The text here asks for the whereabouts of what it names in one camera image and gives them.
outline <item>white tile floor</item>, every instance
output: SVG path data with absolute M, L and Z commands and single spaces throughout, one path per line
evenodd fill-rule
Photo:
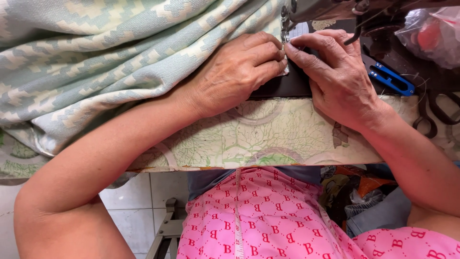
M 13 232 L 13 204 L 21 186 L 0 186 L 1 259 L 19 259 Z M 101 199 L 136 259 L 144 259 L 165 216 L 165 202 L 175 197 L 184 208 L 189 192 L 185 172 L 139 174 Z M 184 209 L 179 216 L 185 218 Z

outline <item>black scissors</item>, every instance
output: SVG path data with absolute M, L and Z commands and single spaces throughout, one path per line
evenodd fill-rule
M 460 119 L 459 120 L 452 119 L 436 103 L 436 98 L 439 95 L 443 94 L 449 97 L 455 104 L 457 104 L 460 107 L 460 97 L 459 96 L 457 96 L 456 94 L 452 92 L 436 91 L 435 89 L 427 89 L 426 93 L 418 93 L 418 94 L 421 97 L 420 102 L 419 102 L 420 117 L 418 117 L 418 119 L 414 121 L 414 123 L 412 124 L 412 127 L 414 129 L 417 129 L 420 122 L 426 120 L 430 124 L 430 131 L 425 134 L 427 138 L 431 139 L 437 135 L 437 126 L 436 126 L 436 122 L 432 118 L 430 118 L 430 116 L 428 116 L 428 113 L 426 111 L 426 103 L 428 103 L 428 106 L 430 107 L 433 114 L 444 124 L 456 125 L 460 123 Z

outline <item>left hand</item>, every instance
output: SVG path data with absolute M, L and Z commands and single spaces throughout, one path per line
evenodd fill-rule
M 244 34 L 223 45 L 188 82 L 174 93 L 199 118 L 225 112 L 284 71 L 282 44 L 265 32 Z

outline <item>forearm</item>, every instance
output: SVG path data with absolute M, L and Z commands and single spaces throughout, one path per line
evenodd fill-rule
M 197 119 L 192 110 L 169 98 L 137 106 L 44 165 L 22 188 L 18 201 L 51 213 L 80 207 L 117 179 L 142 152 Z
M 460 217 L 460 170 L 431 141 L 393 110 L 385 113 L 381 125 L 361 133 L 413 203 Z

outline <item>plastic bag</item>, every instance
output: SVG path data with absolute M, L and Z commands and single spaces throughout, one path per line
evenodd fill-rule
M 447 69 L 460 66 L 460 6 L 413 10 L 395 35 L 419 58 Z

